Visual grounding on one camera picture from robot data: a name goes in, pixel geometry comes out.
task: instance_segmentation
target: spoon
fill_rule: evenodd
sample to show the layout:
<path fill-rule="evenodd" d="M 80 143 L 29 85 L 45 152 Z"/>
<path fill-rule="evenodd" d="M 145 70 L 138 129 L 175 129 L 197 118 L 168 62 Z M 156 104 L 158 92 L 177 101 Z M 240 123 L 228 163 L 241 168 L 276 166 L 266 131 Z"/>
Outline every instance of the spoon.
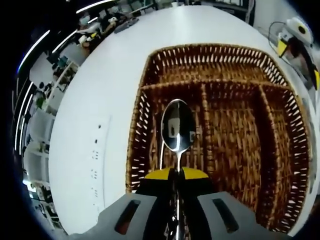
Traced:
<path fill-rule="evenodd" d="M 178 173 L 181 156 L 194 142 L 195 134 L 196 123 L 191 109 L 181 99 L 172 100 L 162 115 L 161 136 L 164 144 L 176 154 Z"/>
<path fill-rule="evenodd" d="M 173 152 L 177 157 L 177 177 L 173 183 L 174 198 L 176 198 L 176 229 L 170 229 L 170 238 L 173 239 L 172 235 L 175 232 L 175 239 L 179 240 L 184 237 L 183 226 L 183 214 L 180 211 L 181 201 L 180 194 L 177 189 L 177 182 L 179 182 L 179 176 L 181 176 L 181 156 L 182 154 L 192 145 L 196 134 L 196 123 L 191 112 L 185 101 L 181 99 L 172 100 L 165 108 L 162 119 L 161 119 L 161 136 L 163 143 Z"/>

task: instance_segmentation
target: woven basket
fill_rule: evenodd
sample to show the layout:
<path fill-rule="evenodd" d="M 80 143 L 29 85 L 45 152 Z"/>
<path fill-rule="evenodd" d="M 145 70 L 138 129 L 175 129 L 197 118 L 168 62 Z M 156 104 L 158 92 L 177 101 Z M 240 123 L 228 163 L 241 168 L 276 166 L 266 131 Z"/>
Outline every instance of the woven basket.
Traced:
<path fill-rule="evenodd" d="M 132 115 L 127 192 L 159 168 L 161 116 L 177 98 L 196 123 L 181 165 L 206 172 L 215 192 L 229 192 L 261 225 L 287 233 L 304 204 L 310 148 L 303 108 L 276 63 L 259 50 L 220 44 L 152 53 Z M 163 167 L 176 164 L 165 148 Z"/>

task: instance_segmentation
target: white table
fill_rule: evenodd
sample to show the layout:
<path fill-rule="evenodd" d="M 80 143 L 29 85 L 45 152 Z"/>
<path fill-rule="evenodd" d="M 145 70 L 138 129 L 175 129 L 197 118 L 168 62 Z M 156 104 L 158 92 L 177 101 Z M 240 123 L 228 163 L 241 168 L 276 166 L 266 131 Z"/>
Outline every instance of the white table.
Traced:
<path fill-rule="evenodd" d="M 58 110 L 51 136 L 49 177 L 56 211 L 69 234 L 83 233 L 96 223 L 94 204 L 102 202 L 106 208 L 125 193 L 130 123 L 148 55 L 162 47 L 193 43 L 261 49 L 277 60 L 297 93 L 309 98 L 296 73 L 278 59 L 268 40 L 224 11 L 210 6 L 181 6 L 142 16 L 137 24 L 111 34 L 93 51 L 79 68 Z M 310 112 L 315 123 L 315 111 Z M 101 134 L 97 132 L 99 123 L 105 127 Z M 319 147 L 319 124 L 314 125 Z M 103 141 L 96 148 L 102 158 L 102 176 L 98 176 L 99 199 L 93 199 L 90 156 L 99 134 Z M 319 176 L 318 167 L 314 189 L 318 188 Z M 304 214 L 291 234 L 305 222 L 314 198 L 314 192 L 307 197 Z"/>

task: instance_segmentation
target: spoon bowl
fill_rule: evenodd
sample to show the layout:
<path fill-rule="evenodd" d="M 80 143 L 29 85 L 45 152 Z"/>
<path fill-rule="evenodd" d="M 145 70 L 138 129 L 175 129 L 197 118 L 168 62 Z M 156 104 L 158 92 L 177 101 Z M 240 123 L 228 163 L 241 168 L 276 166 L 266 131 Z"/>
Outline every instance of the spoon bowl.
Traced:
<path fill-rule="evenodd" d="M 172 100 L 162 115 L 161 136 L 164 144 L 176 153 L 178 172 L 181 155 L 193 144 L 195 135 L 196 123 L 191 109 L 181 99 Z"/>

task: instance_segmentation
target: chair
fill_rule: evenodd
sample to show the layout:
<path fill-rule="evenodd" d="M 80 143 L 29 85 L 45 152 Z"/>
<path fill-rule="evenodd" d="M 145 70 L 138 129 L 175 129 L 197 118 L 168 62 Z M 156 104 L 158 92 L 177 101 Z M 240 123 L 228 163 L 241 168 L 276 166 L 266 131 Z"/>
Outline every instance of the chair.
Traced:
<path fill-rule="evenodd" d="M 23 156 L 23 168 L 32 183 L 49 185 L 49 155 L 26 148 Z"/>
<path fill-rule="evenodd" d="M 55 116 L 38 109 L 30 119 L 30 136 L 33 140 L 50 144 Z"/>

